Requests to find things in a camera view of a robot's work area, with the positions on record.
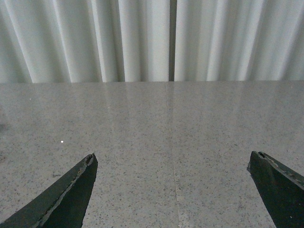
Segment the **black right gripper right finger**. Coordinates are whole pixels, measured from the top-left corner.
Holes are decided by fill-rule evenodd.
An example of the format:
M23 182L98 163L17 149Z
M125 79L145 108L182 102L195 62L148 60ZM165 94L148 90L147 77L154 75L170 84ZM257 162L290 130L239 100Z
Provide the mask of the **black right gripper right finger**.
M304 226L304 177L264 152L252 151L247 170L277 228Z

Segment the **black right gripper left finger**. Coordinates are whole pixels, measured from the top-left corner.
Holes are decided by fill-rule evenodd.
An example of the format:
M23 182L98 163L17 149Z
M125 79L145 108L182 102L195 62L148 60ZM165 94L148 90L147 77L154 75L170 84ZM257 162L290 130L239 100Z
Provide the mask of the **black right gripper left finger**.
M80 228L98 161L87 155L50 187L0 224L2 228Z

